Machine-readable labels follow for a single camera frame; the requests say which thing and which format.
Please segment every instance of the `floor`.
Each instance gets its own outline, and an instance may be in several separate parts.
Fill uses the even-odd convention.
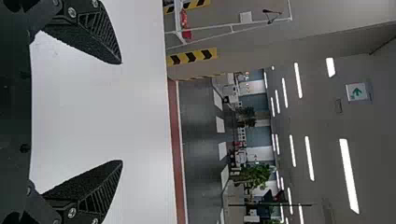
[[[188,221],[223,224],[222,192],[229,178],[224,148],[235,135],[233,111],[219,104],[210,78],[179,82],[178,90]]]

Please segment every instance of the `gray floor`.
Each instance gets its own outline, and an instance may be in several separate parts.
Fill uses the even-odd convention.
[[[294,203],[316,203],[304,209],[305,224],[395,223],[394,161],[396,150],[396,43],[373,56],[335,59],[336,75],[328,77],[326,62],[299,62],[304,97],[297,94],[293,64],[268,70],[269,97],[279,92],[280,115],[273,119],[279,134],[280,174],[292,190]],[[281,78],[286,79],[289,108],[285,107]],[[349,103],[345,85],[368,82],[372,101]],[[336,113],[335,101],[342,102]],[[297,167],[291,165],[289,134],[293,134]],[[310,137],[316,181],[309,179],[304,137]],[[355,176],[360,214],[349,208],[339,139],[346,138]],[[301,223],[285,209],[290,223]]]
[[[222,208],[219,143],[233,141],[232,111],[214,105],[210,78],[179,83],[187,207],[190,224],[216,224]],[[224,119],[225,133],[217,133],[216,117]]]

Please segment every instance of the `sign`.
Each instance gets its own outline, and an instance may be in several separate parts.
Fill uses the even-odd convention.
[[[348,101],[368,100],[369,95],[366,90],[366,84],[353,83],[346,85],[346,94]]]

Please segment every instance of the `green plant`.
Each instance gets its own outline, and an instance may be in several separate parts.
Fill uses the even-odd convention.
[[[272,172],[273,169],[270,165],[256,165],[243,168],[241,174],[235,177],[234,183],[251,183],[255,189],[258,186],[265,186],[265,182],[268,181]]]
[[[248,120],[245,120],[245,124],[246,124],[249,128],[253,128],[254,126],[256,126],[256,119],[248,119]]]
[[[251,106],[239,108],[236,112],[245,118],[253,118],[256,115],[254,107]]]
[[[280,221],[277,219],[266,220],[265,224],[280,224]]]

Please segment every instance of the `potted plant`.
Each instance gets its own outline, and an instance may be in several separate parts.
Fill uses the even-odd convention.
[[[268,164],[246,167],[242,169],[240,175],[233,177],[233,182],[235,185],[251,183],[252,188],[255,189],[258,186],[265,186],[272,172],[273,168]]]

